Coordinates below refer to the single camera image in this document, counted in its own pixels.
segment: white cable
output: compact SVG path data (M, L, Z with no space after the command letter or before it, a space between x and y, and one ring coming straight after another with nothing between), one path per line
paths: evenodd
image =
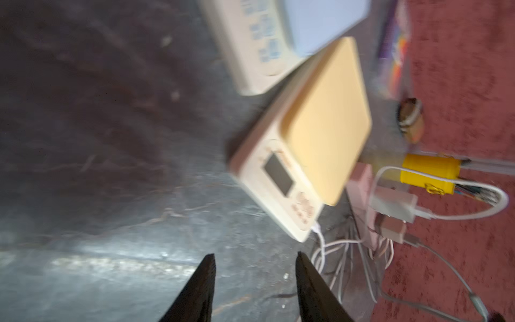
M352 238L353 237L353 232L354 230L351 228L351 231L350 231L350 237ZM349 272L349 277L347 278L347 282L345 283L345 287L347 287L347 284L350 282L351 280L351 277L352 277L352 273L354 272L354 244L347 244L349 245L349 248L351 250L351 255L350 255L350 272ZM340 281L338 282L338 302L342 302L342 299L341 299L341 296L342 296L342 288L343 288L343 281L344 281L344 271L345 271L345 267L342 267L341 269L341 274L340 274Z
M406 171L406 172L410 172L410 173L413 173L413 174L421 175L421 176L424 176L424 177L427 177L427 178L444 181L444 182L450 182L450 183L454 183L454 184L469 185L469 186L473 186L473 187L485 188L487 190L490 190L490 191L493 191L493 192L496 192L497 194L499 194L499 197L500 197L499 202L495 206L493 206L492 208L487 209L485 211L480 211L480 212L476 212L476 213L472 213L472 214L467 214L467 215L456 215L456 216L441 216L441 215L436 215L436 214L433 214L433 213L429 213L428 216L430 218L433 218L433 219L467 220L467 219L485 218L485 217L490 217L490 216L493 216L493 215L497 214L498 212L500 212L501 210L506 208L506 206L508 205L509 197L506 194L506 192L504 192L502 189L497 188L496 186L491 185L491 184L482 183L482 182L475 182L475 181L467 181L467 180L447 179L447 178L433 176L433 175L430 175L430 174L427 174L427 173L424 173L424 172L420 172L420 171L416 171L416 170L411 170L411 169L399 167L399 166L384 166L381 169L379 169L379 171L375 175L374 181L372 183L372 186L371 186L371 189L370 189L370 195L368 196L368 202L367 202L368 209L371 208L371 204L372 204L371 196L375 192L375 189L377 188L377 183L379 182L379 180L382 177L383 173L385 171L387 171L387 170ZM368 211L365 213L365 222L366 223L368 222L367 221L367 219L368 219L367 214L368 214Z
M390 257L388 258L388 261L386 262L385 269L390 267L390 264L393 261L393 254L394 254L394 251L393 251L393 240L389 239L389 241L390 241Z
M318 240L320 242L320 252L321 252L321 261L320 261L320 264L319 265L315 265L315 269L321 273L322 270L323 270L323 267L325 266L325 238L323 237L323 234L322 234L322 231L321 231L321 228L320 228L320 224L318 222L315 222L315 224L313 225L313 227L311 227L311 230L313 230L317 235L318 235Z
M426 246L424 244L420 244L420 246L424 247L425 249L427 249L430 252L432 252L433 254L435 254L442 262L444 262L452 270L452 272L458 277L458 279L463 283L463 285L465 285L465 288L467 289L467 291L469 291L469 293L473 293L470 286L467 284L467 282L465 282L465 279L463 277L461 277L461 274L458 272L458 270L448 260L446 260L442 255L437 253L431 247Z
M368 248L368 257L370 257L371 260L374 260L375 257L381 257L386 252L386 248L381 249L383 247L383 243L385 242L385 240L387 239L383 236L379 236L379 241L377 243L377 250L375 254L372 253L372 249Z
M382 167L381 169L379 169L379 171L376 173L376 175L374 177L374 180L372 182L372 185L370 187L370 193L369 193L368 200L367 200L367 211L365 211L365 223L369 222L368 221L368 217L369 217L369 211L368 210L372 209L372 207L371 207L372 200L373 200L372 196L373 196L373 194L375 192L375 189L377 188L379 180L381 179L382 175L387 170L401 170L401 171L410 172L410 173L413 173L413 174L421 175L421 176L424 176L424 177L427 177L427 178L436 179L436 180L440 180L440 181L444 181L444 182L449 182L449 183L454 183L454 184L461 184L461 185L469 185L469 186L473 186L473 187L480 187L480 188L484 188L484 189L493 191L493 192L497 193L499 195L499 197L500 197L499 201L492 208L490 208L488 210L485 210L485 211L480 211L480 212L477 212L477 213L466 214L466 215L441 216L441 215L433 214L431 211L426 210L424 208L418 207L417 208L417 212L418 212L417 215L425 217L425 218L428 218L428 219L434 218L434 219L444 219L444 220L467 220L467 219L485 218L485 217L490 217L490 216L493 216L493 215L499 213L501 210L506 208L506 206L508 205L509 197L506 194L506 192L504 192L502 189L497 188L497 187L495 187L493 185L490 185L490 184L486 184L486 183L482 183L482 182L467 181L467 180L447 179L447 178L437 177L437 176L433 176L433 175L430 175L430 174L427 174L427 173L423 173L423 172L420 172L420 171L411 170L411 169L407 169L407 168L403 168L403 167L385 166L385 167ZM374 303L377 303L376 296L374 295L374 292L372 290L372 283L370 282L371 275L372 275L371 272L370 272L370 266L368 265L368 260L366 259L366 256L364 255L363 247L361 246L361 243L365 240L364 236L362 238L358 239L358 240L341 239L341 240L335 240L333 242L330 242L330 243L326 244L325 243L325 239L324 239L323 234L322 234L321 229L320 229L320 225L318 224L318 222L315 223L315 225L312 227L312 230L318 235L318 237L320 239L320 247L313 252L313 255L311 257L311 262L313 263L313 265L315 266L315 269L319 273L322 272L322 270L323 270L323 268L325 266L325 257L326 257L327 254L330 254L332 252L335 252L335 251L341 249L343 247L343 244L345 244L346 245L345 255L346 255L347 251L348 251L348 249L350 247L350 244L358 244L358 249L359 249L359 253L360 253L361 257L362 257L364 271L365 271L365 277L366 277L366 280L367 280L367 285L368 285L368 289L369 289L369 292L370 292L370 296L372 297L372 300L374 301ZM386 247L388 247L388 244L390 246L390 256L389 256L389 259L388 259L388 261L386 263L386 268L388 268L390 266L390 264L392 263L392 260L393 260L393 256L394 256L393 241L392 240L387 240ZM445 259L443 259L443 260L444 260L444 262L447 265L449 265L453 269L454 273L456 273L456 275L458 277L461 277L457 273L456 269L454 267L452 267L449 262L447 262ZM333 277L333 280L331 281L331 287L330 288L332 288L334 286L334 282L336 280L336 277L340 274L340 272L343 275L343 271L345 270L345 265L340 265L340 264L341 264L341 261L339 263L339 267L336 270L335 276ZM462 278L460 278L460 279L462 280L462 282L467 287L468 285L465 283L465 281ZM340 293L341 292L341 280L342 280L342 278L340 278L340 286L339 286L340 288L339 288L339 291L338 291L338 298L339 298L340 303L341 303L341 293ZM448 319L450 321L464 322L464 320L462 320L462 319L456 318L456 317L454 317L454 316L452 316L450 314L438 311L438 310L433 309L431 307L424 306L424 305L417 304L417 303L411 303L411 302L400 300L400 299L392 298L389 295L387 295L387 294L382 292L381 286L379 285L379 283L377 281L375 281L375 280L373 280L373 281L376 284L376 288L377 288L379 294L383 295L385 298L387 298L389 300L401 302L401 303L404 303L404 304L407 304L407 305L410 305L410 306L413 306L413 307L416 307L416 308L420 308L420 309L426 310L426 311L428 311L428 312L430 312L432 314L435 314L435 315L437 315L439 317Z
M344 273L345 273L345 264L341 267L341 271L338 272L339 280L338 280L338 302L341 304L341 289L343 288L344 283Z

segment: white scale body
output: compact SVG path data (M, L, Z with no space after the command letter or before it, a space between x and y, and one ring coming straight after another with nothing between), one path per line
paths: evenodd
M313 58L294 76L229 164L230 173L240 186L284 231L299 242L304 242L309 236L324 202L281 138L280 125L317 60L317 57ZM278 172L286 171L291 184L276 183L272 179L265 169L269 161ZM275 180L281 180L280 174L277 177ZM282 185L285 193L278 188Z

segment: scratch marks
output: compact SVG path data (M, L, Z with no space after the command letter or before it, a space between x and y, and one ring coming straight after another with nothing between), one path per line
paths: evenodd
M114 228L111 230L107 230L100 234L88 234L88 233L81 232L81 231L68 231L57 237L72 238L72 237L76 237L76 236L82 236L82 237L86 237L86 238L97 238L97 237L105 236L108 234L112 234L114 232L120 232L120 231L124 231L124 230L128 230L128 229L132 229L132 228L145 227L145 226L161 223L161 222L165 221L168 217L169 217L168 213L163 212L163 214L158 218L152 218L152 219L149 219L149 220L139 223L139 224L125 225L125 226L117 227L117 228Z
M93 160L95 160L95 157L96 155L94 154L90 155L86 160L86 163L82 166L82 168L80 168L79 172L86 172L90 168L91 163L93 163Z
M123 40L112 29L98 20L90 21L89 25L94 30L102 34L102 36L104 36L110 44L127 54L127 56L129 56L129 58L140 67L140 71L143 74L142 76L144 76L145 79L149 79L149 75L151 73L149 72L148 64L131 47L129 47L125 40Z
M254 217L264 217L264 216L266 216L266 214L265 214L264 212L261 212L261 213L255 213L255 212L247 212L247 211L239 211L239 210L236 210L236 211L232 211L231 213L232 213L232 214L249 215L249 216L254 216Z
M241 304L241 303L244 303L244 302L248 302L248 301L250 301L250 299L252 299L252 297L250 295L245 295L245 296L242 296L239 299L234 300L232 302L229 302L229 303L226 303L226 304L222 304L222 305L218 306L217 308L215 308L213 310L213 313L211 314L211 316L215 316L215 315L219 314L220 312L222 312L223 310L231 308L231 307L236 306L238 304Z
M194 211L194 210L204 209L204 208L207 208L207 207L210 207L210 206L213 206L213 205L217 205L219 203L221 203L221 201L210 202L210 203L205 204L203 206L198 206L198 207L193 207L193 208L186 208L186 209L184 209L184 211Z
M165 208L163 211L163 215L169 216L169 217L177 217L177 218L185 218L186 216L183 214L175 213L173 208Z

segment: yellow container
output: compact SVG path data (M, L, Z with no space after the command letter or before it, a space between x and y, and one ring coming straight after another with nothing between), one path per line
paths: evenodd
M458 178L460 165L461 160L453 158L420 156L414 154L406 155L404 163L402 164L404 168L447 179ZM401 182L425 188L427 192L432 194L454 194L453 183L427 178L406 171L401 171Z

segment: wires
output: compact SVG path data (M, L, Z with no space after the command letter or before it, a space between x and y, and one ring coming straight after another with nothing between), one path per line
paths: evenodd
M490 184L462 180L462 179L454 180L454 179L441 178L441 177L433 176L430 174L426 174L423 172L419 172L419 171L415 171L415 170L411 170L411 169L407 169L407 168L402 168L402 167L398 167L398 166L385 166L385 167L379 169L379 171L377 172L376 176L374 177L374 180L370 187L370 194L369 194L368 200L367 200L367 211L365 212L365 220L364 220L365 223L369 222L369 218L368 218L369 212L370 212L369 210L372 209L372 207L371 207L372 200L373 200L372 196L375 192L375 189L377 188L377 185L378 185L379 180L381 179L382 175L388 170L401 170L401 171L406 171L406 172L410 172L413 174L421 175L421 176L424 176L427 178L453 183L453 184L455 184L455 188L458 193L464 194L467 196L471 196L473 198L477 198L481 201L487 202L492 205L492 207L490 209L487 209L485 211L480 211L477 213L465 214L465 215L453 215L453 216L441 216L441 215L433 214L430 210L417 207L418 208L417 215L428 218L428 219L466 220L466 219L485 218L485 217L489 217L489 216L493 216L493 215L497 214L498 212L503 210L508 205L508 200L509 200L508 195L502 189L499 189ZM320 225L318 223L316 223L313 226L312 230L318 235L318 237L320 239L320 247L317 248L313 252L313 255L311 257L311 262L313 263L313 265L315 266L315 269L319 273L321 273L324 269L325 257L328 254L331 254L333 252L336 252L336 251L344 248L344 246L345 246L344 254L340 258L340 261L338 262L338 266L336 268L335 274L330 282L330 289L332 289L336 282L336 279L338 279L338 277L339 277L338 300L340 303L341 303L341 288L342 288L342 282L343 282L343 274L345 271L345 264L347 261L347 253L350 249L350 255L351 255L351 270L350 271L352 274L352 269L353 269L352 244L357 244L359 254L361 255L362 262L363 262L363 269L364 269L364 273L365 273L365 278L367 280L367 286L368 286L368 289L370 292L370 296L371 296L372 300L374 301L374 303L377 303L377 298L379 295L381 295L390 301L403 303L403 304L409 305L409 306L417 308L417 309L425 310L431 314L434 314L438 317L447 319L449 321L468 322L466 320L459 319L459 318L454 317L445 312L441 312L439 310L433 309L429 306L425 306L420 303L405 301L402 299L397 299L397 298L391 297L390 295L384 293L382 291L381 285L379 283L380 279L377 275L377 267L375 270L376 278L374 279L372 271L370 269L370 265L368 263L368 258L365 255L365 252L363 250L362 242L365 240L365 236L362 236L360 239L352 239L355 235L354 234L354 231L355 231L354 226L351 226L351 230L345 236L345 239L335 240L335 241L329 242L329 243L325 242L325 239L324 239L323 234L320 229ZM488 311L487 311L485 305L483 304L481 299L472 292L472 289L470 288L470 286L465 282L463 277L450 264L450 262L447 261L445 258L443 258L440 254L438 254L436 251L434 251L429 246L423 245L421 243L416 243L414 246L424 247L427 250L429 250L430 252L434 253L454 272L454 274L460 279L460 281L464 284L465 288L469 292L469 297L470 297L472 303L474 304L474 307L478 311L478 313L483 317L483 322L486 322L488 319ZM392 263L393 256L394 256L393 241L390 239L382 238L379 242L377 254L372 254L372 252L369 251L368 255L374 261L374 263L376 263L376 265L377 265L377 258L381 258L384 255L387 258L385 269L388 268L390 266L390 264ZM375 292L372 287L372 284L375 284L375 288L376 288Z
M506 206L508 205L509 198L508 198L508 195L506 194L506 192L504 192L502 189L497 188L496 186L491 185L491 184L475 182L475 181L468 181L468 180L461 180L461 179L455 180L455 179L441 178L441 177L433 176L433 175L430 175L430 174L427 174L424 172L415 171L415 170L411 170L411 169L407 169L407 168L403 168L403 167L399 167L399 166L384 166L381 169L379 169L379 171L375 175L374 181L372 182L372 187L370 189L370 195L368 197L368 202L367 202L368 208L371 208L371 204L372 204L371 196L374 193L375 189L377 188L377 183L379 182L382 175L388 170L401 170L401 171L410 172L413 174L421 175L421 176L424 176L427 178L436 179L436 180L440 180L440 181L444 181L444 182L450 182L450 183L468 186L468 187L484 188L487 191L490 191L491 193L494 193L495 195L498 196L497 200L499 200L499 201L492 208L487 209L485 211L480 211L480 212L466 214L466 215L455 215L455 216L441 216L441 215L436 215L433 213L427 213L426 214L427 217L432 218L432 219L467 220L467 219L485 218L485 217L490 217L490 216L497 214L498 212L500 212L501 210L506 208ZM365 214L365 222L368 222L367 214L368 214L368 212Z
M320 241L319 249L321 252L320 263L315 265L313 258L311 259L311 262L315 265L315 269L317 270L317 272L321 273L323 270L323 267L325 266L325 238L323 237L323 234L322 234L322 231L320 228L320 224L318 222L315 222L313 227L311 227L311 230L313 230L314 233L318 235L318 240Z
M443 258L439 253L437 253L435 250L433 250L432 248L430 248L429 246L426 246L426 245L423 245L423 244L418 244L419 246L421 247L424 247L426 248L427 250L429 250L430 252L432 252L433 254L435 254L439 259L441 259L452 271L453 273L460 279L460 281L463 283L463 285L465 286L465 288L467 289L467 291L469 292L469 298L470 300L472 301L472 304L474 305L474 307L476 308L476 311L481 315L481 317L483 318L482 319L482 322L486 322L488 320L488 310L486 309L485 305L483 304L483 302L481 301L481 299L475 294L472 292L472 289L470 288L470 286L465 282L465 280L463 279L463 277L459 274L459 272L456 270L456 268L454 268L452 266L452 264L447 261L445 258ZM360 249L360 252L363 252L362 251L362 245L358 245L358 248ZM364 268L364 271L365 271L365 276L367 277L367 282L371 279L368 275L370 274L371 275L371 272L370 272L370 266L369 266L369 263L368 263L368 260L366 259L366 257L362 256L363 258L363 265L366 266ZM398 303L402 303L402 304L405 304L405 305L408 305L408 306L411 306L413 308L416 308L416 309L420 309L420 310L424 310L424 311L427 311L433 315L436 315L438 317L441 317L443 319L446 319L446 320L449 320L449 321L453 321L453 322L468 322L467 320L463 320L463 319L460 319L460 318L457 318L455 316L452 316L448 313L445 313L445 312L442 312L442 311L439 311L439 310L436 310L436 309L433 309L429 306L426 306L426 305L423 305L423 304L420 304L420 303L415 303L415 302L410 302L410 301L405 301L405 300L402 300L402 299L398 299L398 298L395 298L395 297L392 297L390 296L389 294L387 293L384 293L383 290L381 289L381 285L380 283L378 283L378 278L375 280L375 283L376 283L376 288L377 288L377 292L383 296L384 298L386 298L387 300L390 300L390 301L393 301L393 302L398 302Z

